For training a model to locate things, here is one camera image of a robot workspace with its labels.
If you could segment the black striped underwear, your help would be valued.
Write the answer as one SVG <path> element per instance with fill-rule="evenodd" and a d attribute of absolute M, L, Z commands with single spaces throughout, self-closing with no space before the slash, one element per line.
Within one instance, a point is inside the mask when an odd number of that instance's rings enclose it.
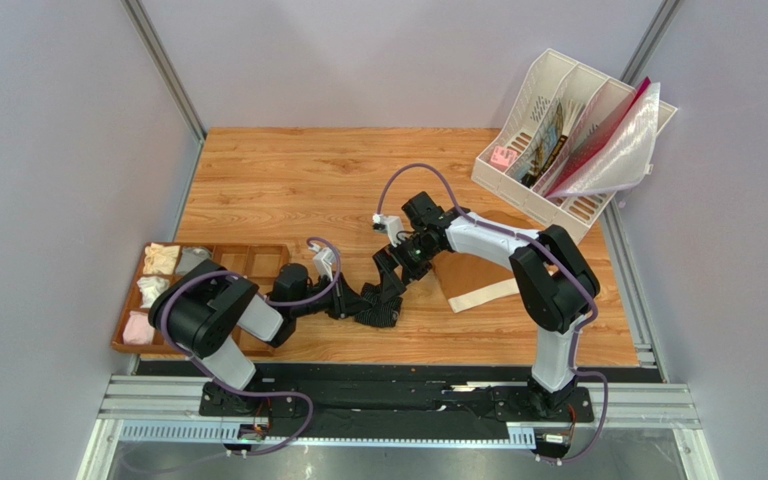
<path fill-rule="evenodd" d="M 374 328 L 394 328 L 396 326 L 401 313 L 402 297 L 396 296 L 383 301 L 381 288 L 370 283 L 363 285 L 361 297 L 368 301 L 371 306 L 354 316 L 357 323 Z"/>

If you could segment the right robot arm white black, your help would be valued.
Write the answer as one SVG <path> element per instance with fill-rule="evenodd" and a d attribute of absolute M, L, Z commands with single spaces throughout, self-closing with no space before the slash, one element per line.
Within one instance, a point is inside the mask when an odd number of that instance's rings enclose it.
<path fill-rule="evenodd" d="M 373 227 L 389 243 L 373 256 L 380 298 L 400 297 L 423 278 L 433 259 L 447 251 L 489 261 L 512 272 L 523 305 L 538 327 L 531 369 L 535 389 L 559 397 L 575 386 L 575 338 L 600 292 L 599 281 L 570 234 L 561 226 L 520 229 L 469 210 L 444 210 L 421 192 L 402 207 L 411 233 L 399 217 L 375 213 Z"/>

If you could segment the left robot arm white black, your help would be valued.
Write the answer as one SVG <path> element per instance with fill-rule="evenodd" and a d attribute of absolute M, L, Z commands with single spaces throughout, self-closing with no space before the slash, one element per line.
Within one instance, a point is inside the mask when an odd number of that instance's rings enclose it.
<path fill-rule="evenodd" d="M 233 339 L 236 329 L 277 348 L 295 333 L 301 317 L 325 313 L 345 319 L 373 309 L 370 299 L 335 269 L 332 247 L 319 248 L 314 265 L 315 279 L 301 264 L 282 266 L 263 295 L 253 281 L 204 260 L 160 294 L 148 322 L 214 383 L 240 393 L 254 379 L 256 367 Z"/>

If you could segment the orange ribbed underwear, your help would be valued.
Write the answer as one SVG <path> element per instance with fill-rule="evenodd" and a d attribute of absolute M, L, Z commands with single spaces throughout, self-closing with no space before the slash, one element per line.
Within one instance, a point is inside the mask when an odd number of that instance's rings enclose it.
<path fill-rule="evenodd" d="M 519 293 L 508 268 L 475 255 L 443 251 L 432 260 L 432 270 L 454 313 Z"/>

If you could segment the grey rolled underwear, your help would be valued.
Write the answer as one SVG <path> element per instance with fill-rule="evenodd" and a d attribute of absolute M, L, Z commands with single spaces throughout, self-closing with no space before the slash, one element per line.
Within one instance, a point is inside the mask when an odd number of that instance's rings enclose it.
<path fill-rule="evenodd" d="M 203 246 L 183 247 L 174 274 L 186 275 L 203 261 L 211 260 L 212 256 L 212 251 Z"/>

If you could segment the cream rolled underwear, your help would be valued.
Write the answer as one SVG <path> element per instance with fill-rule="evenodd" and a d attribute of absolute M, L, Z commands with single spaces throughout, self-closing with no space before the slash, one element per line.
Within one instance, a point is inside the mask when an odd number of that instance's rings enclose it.
<path fill-rule="evenodd" d="M 145 275 L 171 275 L 174 273 L 180 247 L 151 243 L 144 248 L 142 273 Z"/>

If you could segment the white rolled underwear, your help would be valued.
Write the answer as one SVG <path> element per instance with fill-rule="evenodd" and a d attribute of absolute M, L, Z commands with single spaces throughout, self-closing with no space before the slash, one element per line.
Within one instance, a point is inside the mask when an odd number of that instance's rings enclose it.
<path fill-rule="evenodd" d="M 141 308 L 149 309 L 158 297 L 168 290 L 170 281 L 160 276 L 141 277 L 136 285 L 141 295 Z"/>

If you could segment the pink rolled underwear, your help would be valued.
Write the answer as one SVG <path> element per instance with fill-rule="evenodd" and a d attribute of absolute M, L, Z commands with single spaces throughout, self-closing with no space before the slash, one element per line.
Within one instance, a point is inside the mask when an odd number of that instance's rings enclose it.
<path fill-rule="evenodd" d="M 125 345 L 150 345 L 153 342 L 154 332 L 147 313 L 131 310 L 124 326 L 122 340 Z"/>

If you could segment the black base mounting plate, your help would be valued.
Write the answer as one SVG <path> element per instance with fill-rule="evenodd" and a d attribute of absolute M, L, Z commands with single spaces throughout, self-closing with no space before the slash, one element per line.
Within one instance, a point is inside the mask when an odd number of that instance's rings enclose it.
<path fill-rule="evenodd" d="M 510 423 L 589 426 L 604 398 L 600 380 L 580 379 L 557 406 L 539 399 L 527 366 L 434 366 L 261 362 L 249 390 L 232 394 L 183 362 L 149 362 L 140 376 L 194 383 L 194 412 L 257 418 L 274 436 L 385 441 L 501 440 Z"/>

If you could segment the pink sticky note pad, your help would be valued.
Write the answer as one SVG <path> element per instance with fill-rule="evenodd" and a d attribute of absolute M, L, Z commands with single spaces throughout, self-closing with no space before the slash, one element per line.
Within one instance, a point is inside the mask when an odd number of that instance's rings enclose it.
<path fill-rule="evenodd" d="M 493 148 L 488 163 L 499 171 L 506 171 L 515 163 L 519 153 L 508 147 L 497 145 Z"/>

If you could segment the wooden compartment tray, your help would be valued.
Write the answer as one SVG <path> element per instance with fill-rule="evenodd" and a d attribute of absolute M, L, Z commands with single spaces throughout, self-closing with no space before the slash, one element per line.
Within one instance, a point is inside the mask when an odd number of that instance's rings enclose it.
<path fill-rule="evenodd" d="M 277 277 L 281 266 L 289 260 L 289 251 L 285 245 L 281 244 L 243 244 L 243 243 L 198 243 L 198 242 L 148 242 L 142 248 L 140 258 L 136 264 L 135 272 L 128 287 L 127 297 L 123 308 L 119 314 L 119 319 L 114 333 L 110 340 L 110 347 L 121 353 L 146 355 L 157 358 L 178 358 L 180 356 L 175 350 L 167 345 L 162 335 L 155 330 L 153 342 L 150 345 L 125 345 L 122 340 L 122 333 L 128 314 L 131 310 L 141 311 L 148 314 L 149 309 L 141 308 L 141 295 L 136 282 L 141 277 L 160 276 L 167 278 L 170 285 L 182 279 L 184 276 L 175 275 L 145 275 L 142 273 L 144 248 L 151 243 L 162 245 L 178 245 L 180 254 L 183 247 L 203 246 L 212 251 L 212 261 L 220 264 L 232 272 L 245 276 L 259 286 L 259 292 L 265 294 L 271 290 L 272 283 Z"/>

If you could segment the illustrated booklet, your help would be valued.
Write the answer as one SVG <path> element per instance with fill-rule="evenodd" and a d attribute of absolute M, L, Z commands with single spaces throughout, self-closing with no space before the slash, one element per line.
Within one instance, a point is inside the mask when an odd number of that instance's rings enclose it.
<path fill-rule="evenodd" d="M 526 150 L 509 169 L 510 176 L 531 188 L 555 161 L 584 107 L 574 99 L 554 100 Z"/>

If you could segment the white plastic file rack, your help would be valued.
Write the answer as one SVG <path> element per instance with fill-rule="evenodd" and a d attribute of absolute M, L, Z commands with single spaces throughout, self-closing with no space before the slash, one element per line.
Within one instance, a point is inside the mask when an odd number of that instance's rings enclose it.
<path fill-rule="evenodd" d="M 630 86 L 556 50 L 530 66 L 472 179 L 544 226 L 580 241 L 619 191 L 653 170 L 655 143 L 675 114 L 661 85 Z"/>

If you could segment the red plastic folder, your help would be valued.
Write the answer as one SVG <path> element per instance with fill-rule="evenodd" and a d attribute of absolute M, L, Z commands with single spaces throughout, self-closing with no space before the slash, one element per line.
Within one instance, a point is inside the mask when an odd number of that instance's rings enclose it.
<path fill-rule="evenodd" d="M 541 176 L 535 191 L 550 198 L 564 181 L 608 143 L 633 103 L 650 84 L 649 77 L 635 88 L 613 79 L 604 82 L 585 105 L 565 146 Z"/>

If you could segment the clear bubble plastic folder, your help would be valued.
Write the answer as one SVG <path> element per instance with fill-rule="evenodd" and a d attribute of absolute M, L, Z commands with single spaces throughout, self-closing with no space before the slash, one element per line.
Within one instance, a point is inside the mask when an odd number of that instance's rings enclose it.
<path fill-rule="evenodd" d="M 608 143 L 548 199 L 613 193 L 638 185 L 648 174 L 659 130 L 661 84 L 651 81 Z"/>

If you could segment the aluminium rail frame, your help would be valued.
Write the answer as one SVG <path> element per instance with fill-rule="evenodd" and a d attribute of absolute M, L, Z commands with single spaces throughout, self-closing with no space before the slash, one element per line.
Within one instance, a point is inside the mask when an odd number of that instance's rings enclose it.
<path fill-rule="evenodd" d="M 144 361 L 138 367 L 149 362 Z M 544 463 L 535 442 L 555 429 L 507 426 L 501 440 L 305 439 L 265 456 L 234 454 L 239 418 L 195 414 L 194 383 L 113 376 L 78 475 L 82 479 L 713 479 L 691 392 L 655 366 L 605 367 L 598 421 L 575 426 L 571 454 Z"/>

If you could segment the left aluminium corner post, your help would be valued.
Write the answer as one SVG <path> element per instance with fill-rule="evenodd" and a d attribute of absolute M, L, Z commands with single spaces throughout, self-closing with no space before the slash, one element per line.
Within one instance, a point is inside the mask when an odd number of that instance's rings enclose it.
<path fill-rule="evenodd" d="M 144 3 L 140 0 L 122 0 L 121 4 L 169 90 L 183 120 L 196 141 L 203 144 L 207 137 L 207 129 L 197 113 L 194 103 L 186 92 L 182 80 L 163 45 L 159 32 L 153 24 Z"/>

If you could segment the aluminium corner post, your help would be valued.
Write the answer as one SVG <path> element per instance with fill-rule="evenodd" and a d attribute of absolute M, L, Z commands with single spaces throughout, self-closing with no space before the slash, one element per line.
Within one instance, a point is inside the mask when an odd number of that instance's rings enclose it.
<path fill-rule="evenodd" d="M 670 28 L 677 13 L 683 6 L 683 0 L 663 0 L 660 2 L 650 23 L 645 29 L 636 48 L 629 58 L 620 80 L 632 85 L 642 79 L 647 65 L 659 46 L 662 38 Z"/>
<path fill-rule="evenodd" d="M 197 113 L 194 103 L 186 92 L 182 80 L 163 45 L 159 32 L 153 24 L 144 3 L 140 0 L 122 0 L 121 4 L 169 90 L 183 120 L 196 141 L 203 144 L 207 137 L 207 129 Z"/>

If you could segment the right aluminium corner post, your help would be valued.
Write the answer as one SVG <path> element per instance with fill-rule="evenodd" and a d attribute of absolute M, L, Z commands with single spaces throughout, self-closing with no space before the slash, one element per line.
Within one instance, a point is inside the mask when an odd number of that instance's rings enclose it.
<path fill-rule="evenodd" d="M 647 65 L 659 46 L 662 38 L 670 28 L 677 13 L 683 6 L 683 0 L 663 0 L 660 2 L 650 23 L 645 29 L 636 48 L 629 58 L 620 80 L 632 85 L 642 79 Z"/>

